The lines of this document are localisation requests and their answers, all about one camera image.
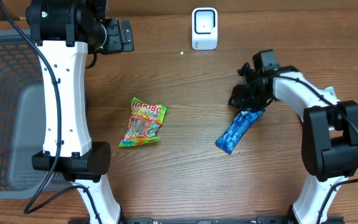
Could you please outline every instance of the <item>candy wrapper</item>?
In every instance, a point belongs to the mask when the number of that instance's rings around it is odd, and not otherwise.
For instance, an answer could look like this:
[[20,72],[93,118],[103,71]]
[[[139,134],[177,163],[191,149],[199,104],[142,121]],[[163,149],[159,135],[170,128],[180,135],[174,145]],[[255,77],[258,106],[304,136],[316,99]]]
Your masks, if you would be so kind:
[[128,129],[119,147],[138,146],[160,140],[155,135],[164,121],[168,108],[164,105],[148,105],[136,97],[131,100]]
[[242,136],[265,111],[241,111],[224,134],[216,140],[215,145],[231,154]]

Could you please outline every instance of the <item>wood grain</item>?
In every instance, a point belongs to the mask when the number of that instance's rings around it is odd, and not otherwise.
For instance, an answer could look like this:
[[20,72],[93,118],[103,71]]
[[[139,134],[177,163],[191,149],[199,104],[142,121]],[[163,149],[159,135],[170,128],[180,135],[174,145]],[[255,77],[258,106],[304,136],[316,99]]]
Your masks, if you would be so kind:
[[[86,71],[89,131],[93,140],[111,144],[109,181],[126,216],[286,214],[306,177],[300,121],[288,105],[269,106],[233,154],[214,145],[237,113],[226,105],[241,82],[236,70],[258,51],[275,49],[282,65],[294,65],[317,87],[333,86],[340,99],[358,102],[358,10],[220,14],[214,51],[191,49],[188,16],[126,19],[132,21],[135,52],[100,56]],[[10,27],[3,22],[1,29]],[[118,148],[134,96],[170,112],[159,142]],[[39,201],[51,194],[44,192]],[[0,200],[0,223],[66,223],[87,216],[76,192],[24,216],[27,202]],[[341,189],[329,214],[358,223],[358,184]]]
[[[109,0],[108,16],[191,15],[197,7],[214,7],[219,13],[358,9],[358,0]],[[11,14],[25,17],[31,0],[4,0]]]

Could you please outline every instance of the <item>wire mesh basket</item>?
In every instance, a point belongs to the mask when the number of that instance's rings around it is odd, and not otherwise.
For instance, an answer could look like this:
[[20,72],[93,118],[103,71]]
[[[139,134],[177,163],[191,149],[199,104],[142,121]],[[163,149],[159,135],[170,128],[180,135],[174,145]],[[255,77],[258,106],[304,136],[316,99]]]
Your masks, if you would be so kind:
[[[27,198],[46,172],[33,170],[31,157],[42,150],[45,100],[40,62],[14,30],[0,31],[0,198]],[[54,174],[45,190],[71,183]]]

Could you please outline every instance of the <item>black cable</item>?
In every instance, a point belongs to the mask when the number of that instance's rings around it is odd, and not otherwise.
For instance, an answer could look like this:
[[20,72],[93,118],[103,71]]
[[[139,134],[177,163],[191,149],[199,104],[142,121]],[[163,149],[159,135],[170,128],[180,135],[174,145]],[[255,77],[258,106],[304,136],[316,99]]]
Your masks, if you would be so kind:
[[91,64],[85,68],[92,68],[94,65],[96,65],[97,60],[98,60],[98,53],[93,52],[93,60],[92,60]]
[[27,204],[27,206],[24,209],[24,213],[25,214],[30,214],[33,213],[35,211],[37,211],[38,209],[42,208],[43,206],[45,206],[46,204],[48,204],[49,202],[51,202],[53,199],[57,198],[58,196],[60,196],[61,194],[64,194],[65,192],[72,190],[72,189],[77,189],[77,188],[82,188],[84,190],[84,192],[86,192],[86,194],[89,197],[89,200],[91,202],[92,205],[92,209],[96,215],[96,218],[99,221],[99,224],[102,224],[101,219],[99,217],[99,213],[96,210],[96,207],[94,206],[94,202],[93,202],[93,198],[92,195],[90,194],[89,190],[84,187],[84,186],[71,186],[68,187],[64,190],[62,190],[61,192],[57,193],[56,195],[54,195],[53,197],[51,197],[50,199],[48,199],[47,201],[41,203],[40,205],[36,206],[35,208],[30,209],[30,207],[34,204],[35,200],[38,198],[38,196],[40,195],[41,191],[44,189],[44,187],[46,186],[46,184],[48,183],[50,177],[52,176],[56,166],[57,166],[57,162],[58,159],[60,157],[60,151],[62,149],[62,108],[60,105],[60,94],[59,94],[59,89],[58,89],[58,83],[56,81],[56,76],[48,62],[48,60],[45,58],[45,56],[43,55],[43,53],[37,48],[37,46],[35,46],[35,44],[33,44],[33,42],[23,33],[23,31],[17,26],[17,24],[12,20],[12,18],[10,17],[10,15],[7,13],[7,11],[5,10],[5,7],[2,3],[2,0],[0,0],[0,9],[2,11],[2,13],[5,15],[6,19],[9,21],[9,23],[13,26],[13,28],[19,33],[19,35],[21,37],[23,37],[23,39],[28,43],[28,45],[33,48],[33,50],[37,53],[37,55],[41,58],[41,60],[43,61],[43,63],[45,64],[47,70],[49,71],[50,74],[50,78],[52,80],[52,85],[53,85],[53,89],[55,90],[55,98],[56,98],[56,111],[57,111],[57,149],[56,149],[56,155],[55,155],[55,159],[53,160],[53,164],[50,168],[50,170],[48,171],[47,175],[45,176],[44,180],[42,181],[40,187],[38,188],[38,190],[35,192],[35,194],[33,195],[33,197],[31,198],[31,201]]
[[[327,105],[329,106],[332,106],[341,116],[342,116],[342,119],[353,129],[353,131],[357,134],[358,136],[358,129],[356,128],[356,126],[353,124],[353,122],[349,121],[349,119],[347,118],[347,116],[341,111],[339,110],[337,107],[335,107],[330,101],[328,101],[326,98],[324,98],[323,95],[321,95],[319,92],[317,92],[310,84],[304,82],[304,81],[301,81],[299,80],[299,78],[292,78],[292,77],[285,77],[285,76],[281,76],[281,75],[272,75],[272,76],[268,76],[268,77],[259,77],[258,79],[256,80],[253,80],[252,82],[248,83],[247,85],[250,85],[252,83],[256,83],[256,82],[259,82],[259,81],[262,81],[262,80],[265,80],[265,79],[269,79],[269,78],[284,78],[284,79],[287,79],[287,80],[292,80],[292,81],[295,81],[295,82],[298,82],[298,83],[301,83],[302,85],[304,85],[305,87],[307,87],[313,94],[315,94],[321,101],[323,101],[324,103],[326,103]],[[326,198],[324,199],[324,202],[320,208],[320,211],[318,212],[319,213],[319,216],[318,216],[318,219],[317,219],[317,224],[320,224],[320,220],[321,220],[321,217],[323,215],[323,212],[324,212],[324,209],[325,209],[325,206],[327,205],[328,203],[328,200],[329,198],[331,197],[331,194],[333,193],[333,191],[335,190],[336,191],[336,188],[341,186],[341,185],[344,185],[344,184],[353,184],[353,183],[357,183],[358,182],[358,178],[356,179],[352,179],[352,180],[345,180],[345,181],[342,181],[342,182],[338,182],[334,185],[331,186],[329,192],[327,193],[327,196]]]
[[[57,197],[61,196],[62,194],[66,193],[66,192],[69,192],[73,189],[83,189],[84,193],[87,194],[87,196],[89,197],[89,200],[91,202],[91,206],[92,206],[92,209],[94,212],[97,212],[96,211],[96,205],[94,204],[94,201],[93,201],[93,198],[92,198],[92,195],[91,193],[89,192],[88,188],[83,186],[83,185],[76,185],[76,186],[70,186],[70,187],[67,187],[61,191],[59,191],[57,194],[55,194],[54,196],[48,198],[46,201],[42,202],[41,204],[39,204],[38,206],[34,207],[33,210],[34,211],[37,211],[38,209],[44,207],[46,204],[48,204],[49,202],[51,202],[52,200],[55,200]],[[96,219],[99,221],[99,223],[102,223],[101,219],[100,219],[100,214],[98,213],[95,213],[95,216],[96,216]]]
[[56,81],[56,76],[50,66],[50,64],[48,63],[47,59],[45,58],[45,56],[42,54],[42,52],[31,42],[31,40],[23,33],[22,30],[20,30],[20,28],[16,25],[16,23],[11,19],[11,17],[9,16],[9,14],[6,12],[4,5],[2,3],[2,0],[0,0],[0,9],[2,11],[2,13],[5,15],[6,19],[9,21],[9,23],[13,26],[13,28],[20,34],[20,36],[23,37],[23,39],[28,43],[28,45],[33,48],[35,50],[35,52],[37,53],[37,55],[41,58],[41,60],[44,62],[47,70],[49,71],[50,74],[50,78],[52,80],[52,84],[53,84],[53,89],[55,90],[55,97],[56,97],[56,109],[57,109],[57,149],[56,149],[56,155],[55,155],[55,160],[53,161],[53,164],[51,166],[51,169],[49,170],[48,174],[46,175],[46,177],[44,178],[44,181],[41,183],[40,187],[38,188],[38,190],[35,192],[34,196],[31,198],[31,201],[29,202],[29,204],[26,206],[26,208],[24,209],[24,213],[25,214],[30,214],[33,212],[33,210],[29,210],[31,205],[35,202],[35,200],[37,199],[37,197],[40,195],[41,191],[44,189],[44,187],[46,186],[47,182],[49,181],[50,177],[53,174],[53,171],[56,168],[57,165],[57,161],[59,159],[60,156],[60,150],[62,148],[62,108],[60,106],[60,94],[59,94],[59,89],[57,87],[57,81]]
[[272,104],[273,100],[274,100],[274,97],[272,97],[261,110],[266,109],[270,104]]

